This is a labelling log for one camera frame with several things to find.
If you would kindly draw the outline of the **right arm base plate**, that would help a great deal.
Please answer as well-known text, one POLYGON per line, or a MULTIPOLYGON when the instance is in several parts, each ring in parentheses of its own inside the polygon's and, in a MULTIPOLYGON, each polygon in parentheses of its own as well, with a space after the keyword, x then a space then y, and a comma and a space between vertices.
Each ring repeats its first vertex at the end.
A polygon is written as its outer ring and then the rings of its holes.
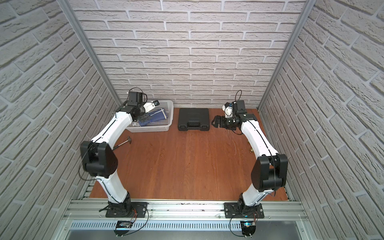
POLYGON ((224 203, 224 213, 226 219, 246 218, 246 219, 264 219, 264 210, 262 205, 256 206, 240 206, 238 203, 224 203))

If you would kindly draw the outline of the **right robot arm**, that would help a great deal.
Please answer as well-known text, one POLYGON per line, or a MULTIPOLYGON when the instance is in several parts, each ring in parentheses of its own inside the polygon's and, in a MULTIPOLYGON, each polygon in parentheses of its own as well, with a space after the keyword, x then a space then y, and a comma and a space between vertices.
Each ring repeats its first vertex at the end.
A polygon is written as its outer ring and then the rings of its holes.
POLYGON ((238 206, 234 208, 237 214, 248 215, 256 212, 261 201, 286 185, 288 172, 288 157, 279 154, 264 135, 259 122, 252 114, 226 118, 215 116, 211 122, 215 128, 225 128, 234 131, 239 128, 250 143, 256 162, 251 172, 252 183, 241 193, 238 206))

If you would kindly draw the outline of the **blue plaid pillowcase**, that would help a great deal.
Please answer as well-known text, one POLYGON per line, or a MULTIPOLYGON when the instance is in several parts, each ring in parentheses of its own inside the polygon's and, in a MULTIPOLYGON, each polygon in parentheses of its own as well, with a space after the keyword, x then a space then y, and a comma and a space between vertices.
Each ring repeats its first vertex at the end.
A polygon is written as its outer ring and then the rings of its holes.
POLYGON ((163 121, 167 119, 167 115, 164 111, 164 109, 152 111, 150 113, 145 113, 144 115, 140 116, 138 119, 140 127, 144 127, 152 122, 158 122, 163 121))

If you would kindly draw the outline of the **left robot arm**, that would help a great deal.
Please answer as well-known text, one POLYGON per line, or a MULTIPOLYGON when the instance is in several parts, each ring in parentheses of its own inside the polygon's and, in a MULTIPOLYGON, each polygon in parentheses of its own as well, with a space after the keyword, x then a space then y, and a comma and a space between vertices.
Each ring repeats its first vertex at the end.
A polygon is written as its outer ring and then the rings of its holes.
POLYGON ((108 196, 107 218, 137 217, 129 192, 118 176, 118 159, 113 151, 120 135, 133 121, 159 105, 159 101, 142 106, 120 106, 106 127, 90 141, 81 143, 82 167, 103 187, 108 196))

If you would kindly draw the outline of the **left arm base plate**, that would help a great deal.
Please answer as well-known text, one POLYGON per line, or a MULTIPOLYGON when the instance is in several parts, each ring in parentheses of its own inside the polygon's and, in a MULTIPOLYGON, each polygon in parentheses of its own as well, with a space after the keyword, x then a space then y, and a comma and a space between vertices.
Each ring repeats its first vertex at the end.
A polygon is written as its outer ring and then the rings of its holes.
POLYGON ((130 202, 115 204, 108 202, 106 218, 132 218, 137 214, 138 218, 145 218, 148 202, 130 202))

